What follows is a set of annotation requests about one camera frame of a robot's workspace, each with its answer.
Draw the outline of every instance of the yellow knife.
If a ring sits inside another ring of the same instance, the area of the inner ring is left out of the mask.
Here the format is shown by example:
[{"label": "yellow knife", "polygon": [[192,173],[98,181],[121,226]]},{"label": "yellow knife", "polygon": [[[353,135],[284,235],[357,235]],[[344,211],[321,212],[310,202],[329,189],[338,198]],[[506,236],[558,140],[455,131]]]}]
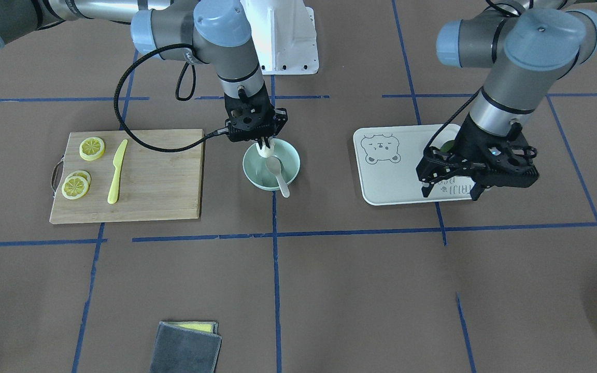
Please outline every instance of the yellow knife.
[{"label": "yellow knife", "polygon": [[114,154],[112,165],[114,165],[114,176],[112,177],[112,185],[109,186],[109,194],[107,194],[107,203],[113,205],[119,200],[119,184],[121,181],[121,163],[123,163],[123,154],[126,152],[126,145],[128,140],[124,139],[121,145]]}]

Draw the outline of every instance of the blue tape line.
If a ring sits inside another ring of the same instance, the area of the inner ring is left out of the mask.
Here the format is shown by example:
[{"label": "blue tape line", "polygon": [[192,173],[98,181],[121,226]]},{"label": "blue tape line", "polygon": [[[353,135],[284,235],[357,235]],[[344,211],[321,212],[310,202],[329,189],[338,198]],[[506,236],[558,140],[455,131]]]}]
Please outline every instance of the blue tape line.
[{"label": "blue tape line", "polygon": [[575,168],[575,172],[577,173],[578,179],[580,179],[580,184],[582,184],[582,189],[585,191],[585,195],[587,196],[587,200],[589,202],[589,206],[591,206],[591,211],[593,212],[593,216],[595,217],[595,222],[597,223],[597,210],[595,209],[595,205],[593,200],[591,199],[591,194],[588,191],[587,184],[585,183],[585,179],[580,172],[580,167],[577,165],[577,161],[575,160],[575,156],[573,155],[573,151],[571,149],[570,142],[566,138],[566,132],[564,132],[563,127],[561,125],[561,120],[559,120],[559,116],[557,115],[557,110],[554,107],[554,103],[552,103],[552,99],[547,97],[547,102],[549,103],[549,107],[552,110],[552,115],[554,115],[554,119],[559,127],[559,132],[561,133],[561,137],[563,139],[564,144],[566,144],[566,150],[568,151],[568,155],[571,157],[571,161],[573,161],[573,167]]},{"label": "blue tape line", "polygon": [[82,311],[82,321],[80,324],[80,333],[78,334],[78,344],[75,347],[75,357],[73,358],[73,370],[72,373],[77,373],[78,371],[78,364],[80,364],[80,354],[82,352],[82,342],[84,340],[84,330],[87,327],[87,317],[89,316],[89,306],[91,304],[91,297],[93,293],[93,282],[95,281],[95,264],[98,262],[98,257],[100,256],[100,246],[105,241],[103,239],[103,232],[105,231],[105,223],[100,224],[100,229],[98,229],[98,239],[95,244],[95,250],[93,250],[93,262],[92,262],[92,271],[91,271],[91,278],[89,280],[89,295],[87,297],[87,302],[84,302],[84,310]]},{"label": "blue tape line", "polygon": [[556,223],[556,224],[522,224],[507,226],[458,226],[446,227],[447,232],[466,231],[513,231],[514,229],[550,229],[560,227],[595,227],[597,223]]},{"label": "blue tape line", "polygon": [[[145,101],[149,97],[119,97],[119,101]],[[34,97],[0,98],[0,102],[75,102],[75,101],[111,101],[112,97]]]},{"label": "blue tape line", "polygon": [[549,97],[597,97],[597,93],[547,94]]},{"label": "blue tape line", "polygon": [[[408,234],[408,233],[434,233],[434,232],[469,232],[469,231],[514,231],[515,229],[558,229],[573,227],[597,227],[596,222],[584,223],[549,223],[549,224],[519,224],[502,226],[455,226],[455,227],[418,227],[405,229],[359,229],[358,231],[307,231],[307,232],[276,232],[278,237],[305,237],[305,236],[353,236],[361,234]],[[154,241],[199,241],[207,239],[245,239],[245,238],[272,238],[274,233],[250,234],[212,234],[203,236],[161,236],[161,237],[136,237],[133,242]]]},{"label": "blue tape line", "polygon": [[395,6],[395,0],[391,0],[393,3],[393,15],[395,16],[395,26],[397,27],[397,35],[400,37],[400,47],[402,49],[402,57],[405,59],[405,69],[407,70],[407,78],[409,80],[409,90],[411,91],[411,99],[414,102],[414,111],[416,112],[416,121],[418,125],[421,125],[421,114],[419,113],[419,103],[416,100],[416,92],[414,90],[414,81],[411,78],[411,70],[409,68],[409,59],[407,58],[407,50],[405,50],[405,38],[402,36],[402,28],[400,28],[400,19],[397,16],[397,7]]},{"label": "blue tape line", "polygon": [[272,233],[251,234],[208,234],[202,236],[161,236],[161,237],[135,237],[133,242],[158,242],[158,241],[204,241],[208,239],[236,239],[236,238],[269,238]]},{"label": "blue tape line", "polygon": [[329,95],[277,95],[275,99],[323,99],[330,97]]},{"label": "blue tape line", "polygon": [[[331,96],[327,94],[322,95],[275,95],[275,99],[329,99]],[[201,95],[195,97],[195,99],[225,99],[223,95]]]},{"label": "blue tape line", "polygon": [[278,265],[278,210],[273,191],[273,287],[275,293],[275,368],[282,373],[282,342],[280,339],[280,271]]},{"label": "blue tape line", "polygon": [[97,243],[96,239],[48,239],[46,241],[0,241],[0,248],[6,246],[50,246],[50,245],[80,245]]},{"label": "blue tape line", "polygon": [[[556,93],[547,94],[550,97],[597,97],[597,93]],[[383,94],[383,98],[430,98],[430,97],[471,97],[472,94]]]},{"label": "blue tape line", "polygon": [[383,94],[383,98],[431,98],[431,97],[471,97],[472,94]]},{"label": "blue tape line", "polygon": [[400,229],[362,229],[361,231],[314,231],[314,232],[279,232],[278,237],[305,236],[355,236],[358,234],[401,234],[441,232],[439,227],[412,227]]},{"label": "blue tape line", "polygon": [[474,352],[471,350],[471,340],[469,340],[469,330],[466,327],[466,320],[464,319],[464,312],[462,312],[462,302],[460,301],[460,293],[456,293],[458,298],[458,313],[460,314],[460,324],[462,324],[462,334],[464,335],[464,344],[466,345],[466,353],[469,355],[469,365],[471,366],[471,373],[476,373],[476,363],[474,362]]},{"label": "blue tape line", "polygon": [[[133,62],[137,61],[137,57],[139,56],[139,52],[135,49],[135,54],[133,55]],[[126,98],[130,98],[131,92],[133,91],[133,80],[135,80],[135,70],[131,72],[131,75],[128,77],[128,89],[126,89]],[[126,121],[126,115],[128,114],[128,103],[129,100],[126,100],[123,103],[123,113],[121,114],[121,118],[123,121]],[[123,130],[123,125],[119,124],[119,130]]]},{"label": "blue tape line", "polygon": [[271,104],[275,106],[275,75],[271,75]]},{"label": "blue tape line", "polygon": [[439,218],[439,227],[441,228],[441,239],[444,241],[444,246],[448,246],[448,238],[446,238],[446,228],[444,227],[444,218],[441,216],[441,207],[438,202],[434,203],[436,207],[436,217]]}]

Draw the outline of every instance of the light green bowl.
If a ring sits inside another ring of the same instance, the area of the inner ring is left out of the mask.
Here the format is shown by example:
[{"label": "light green bowl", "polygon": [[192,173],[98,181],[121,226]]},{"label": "light green bowl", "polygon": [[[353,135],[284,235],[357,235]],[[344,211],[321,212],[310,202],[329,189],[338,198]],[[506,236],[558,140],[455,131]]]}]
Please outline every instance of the light green bowl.
[{"label": "light green bowl", "polygon": [[[296,179],[296,175],[299,174],[299,168],[301,168],[301,158],[298,156],[299,152],[289,142],[280,139],[275,139],[274,141],[275,150],[273,156],[280,159],[280,163],[282,163],[280,174],[287,184],[289,184]],[[272,173],[268,172],[266,158],[259,155],[255,149],[256,146],[257,144],[252,144],[246,151],[246,154],[244,154],[244,173],[248,180],[259,189],[277,191],[280,189],[278,180],[275,179]]]}]

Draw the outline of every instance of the gray towel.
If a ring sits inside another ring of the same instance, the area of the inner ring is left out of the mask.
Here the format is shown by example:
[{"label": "gray towel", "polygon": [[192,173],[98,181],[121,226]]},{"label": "gray towel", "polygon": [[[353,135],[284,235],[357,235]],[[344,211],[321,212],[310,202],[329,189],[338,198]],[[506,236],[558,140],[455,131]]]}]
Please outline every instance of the gray towel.
[{"label": "gray towel", "polygon": [[161,322],[149,373],[213,373],[222,337]]}]

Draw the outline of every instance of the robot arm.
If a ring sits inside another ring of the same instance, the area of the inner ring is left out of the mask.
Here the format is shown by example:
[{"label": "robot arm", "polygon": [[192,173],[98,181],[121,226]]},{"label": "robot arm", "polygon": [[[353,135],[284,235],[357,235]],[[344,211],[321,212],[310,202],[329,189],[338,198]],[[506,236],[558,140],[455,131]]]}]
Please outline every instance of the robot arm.
[{"label": "robot arm", "polygon": [[[426,197],[434,184],[455,176],[474,180],[472,200],[492,186],[530,187],[538,179],[533,165],[537,150],[524,138],[523,126],[556,80],[597,50],[597,14],[593,11],[523,8],[520,17],[502,17],[500,21],[493,12],[497,10],[479,16],[489,23],[486,35],[463,33],[469,27],[464,21],[459,35],[452,33],[454,27],[447,29],[450,24],[440,33],[441,61],[492,69],[472,97],[472,108],[455,140],[440,149],[426,146],[416,168]],[[477,22],[476,28],[483,27],[483,20]],[[503,44],[482,47],[481,40],[495,38],[503,38]]]},{"label": "robot arm", "polygon": [[230,141],[268,145],[287,111],[268,99],[250,24],[239,0],[0,0],[0,48],[31,31],[76,19],[131,24],[135,47],[164,60],[213,64],[225,92]]}]

